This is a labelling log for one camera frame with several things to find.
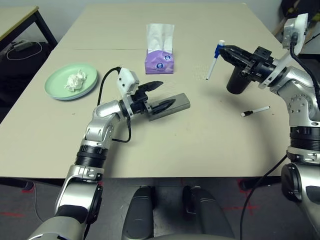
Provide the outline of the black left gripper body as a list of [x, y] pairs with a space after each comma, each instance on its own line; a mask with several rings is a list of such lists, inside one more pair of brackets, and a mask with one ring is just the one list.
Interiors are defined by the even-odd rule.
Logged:
[[151, 106], [148, 104], [148, 96], [144, 90], [137, 90], [131, 96], [132, 103], [130, 108], [133, 114], [144, 114], [151, 112]]

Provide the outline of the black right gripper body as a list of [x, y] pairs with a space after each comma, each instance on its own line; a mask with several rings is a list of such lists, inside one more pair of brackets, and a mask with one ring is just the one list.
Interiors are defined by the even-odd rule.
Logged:
[[241, 75], [250, 81], [262, 83], [274, 71], [274, 58], [271, 54], [270, 50], [258, 46]]

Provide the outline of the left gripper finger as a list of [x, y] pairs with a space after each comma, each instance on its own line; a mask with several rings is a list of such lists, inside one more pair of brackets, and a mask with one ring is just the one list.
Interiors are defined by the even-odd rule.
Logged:
[[175, 101], [175, 99], [163, 100], [155, 106], [151, 107], [151, 113], [161, 113], [168, 109]]
[[162, 81], [151, 81], [151, 82], [147, 82], [145, 84], [139, 85], [138, 90], [140, 92], [150, 92], [150, 91], [157, 89], [162, 84], [163, 84]]

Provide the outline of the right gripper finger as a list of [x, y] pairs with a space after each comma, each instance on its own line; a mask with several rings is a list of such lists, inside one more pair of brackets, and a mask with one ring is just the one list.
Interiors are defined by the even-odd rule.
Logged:
[[252, 53], [238, 47], [235, 45], [227, 45], [226, 51], [229, 55], [233, 56], [234, 58], [244, 58], [244, 59], [250, 59], [252, 57]]
[[251, 62], [251, 58], [250, 59], [241, 58], [241, 57], [238, 58], [238, 57], [233, 57], [232, 55], [229, 55], [226, 49], [220, 50], [219, 53], [226, 62], [232, 64], [235, 67], [245, 68]]

